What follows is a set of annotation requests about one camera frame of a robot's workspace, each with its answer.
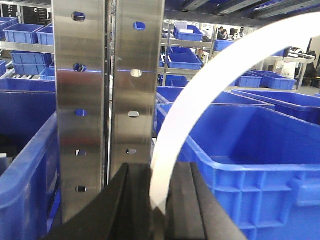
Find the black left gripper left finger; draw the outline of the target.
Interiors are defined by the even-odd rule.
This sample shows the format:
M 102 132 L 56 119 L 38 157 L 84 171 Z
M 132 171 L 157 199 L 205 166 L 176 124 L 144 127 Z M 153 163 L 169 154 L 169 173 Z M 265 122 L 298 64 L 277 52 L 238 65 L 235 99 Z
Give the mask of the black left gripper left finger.
M 151 240 L 150 165 L 124 163 L 102 192 L 47 240 Z

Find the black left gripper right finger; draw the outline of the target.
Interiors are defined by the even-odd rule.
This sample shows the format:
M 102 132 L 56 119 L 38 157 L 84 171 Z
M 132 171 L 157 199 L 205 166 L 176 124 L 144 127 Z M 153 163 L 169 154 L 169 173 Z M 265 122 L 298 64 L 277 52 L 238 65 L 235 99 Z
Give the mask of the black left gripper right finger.
M 166 203 L 165 239 L 246 239 L 209 190 L 196 163 L 175 164 Z

